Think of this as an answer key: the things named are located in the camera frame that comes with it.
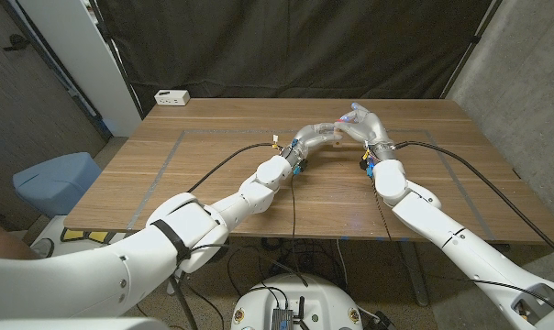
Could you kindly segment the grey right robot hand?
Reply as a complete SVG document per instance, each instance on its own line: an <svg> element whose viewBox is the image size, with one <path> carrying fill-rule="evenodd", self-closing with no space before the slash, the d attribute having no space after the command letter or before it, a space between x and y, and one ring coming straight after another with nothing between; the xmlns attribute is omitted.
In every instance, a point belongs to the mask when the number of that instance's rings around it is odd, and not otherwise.
<svg viewBox="0 0 554 330"><path fill-rule="evenodd" d="M343 115L334 125L360 142L380 161L397 160L393 145L380 118L359 103L351 104L351 111Z"/></svg>

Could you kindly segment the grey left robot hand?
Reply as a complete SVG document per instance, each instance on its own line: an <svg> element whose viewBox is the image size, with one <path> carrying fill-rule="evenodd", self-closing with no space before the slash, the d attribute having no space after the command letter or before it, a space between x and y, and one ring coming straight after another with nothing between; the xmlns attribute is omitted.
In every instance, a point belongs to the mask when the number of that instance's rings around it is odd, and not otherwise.
<svg viewBox="0 0 554 330"><path fill-rule="evenodd" d="M282 156L294 168L306 159L311 149L325 143L340 141L342 138L343 136L335 131L335 125L332 123L307 125L296 133L291 144L283 150Z"/></svg>

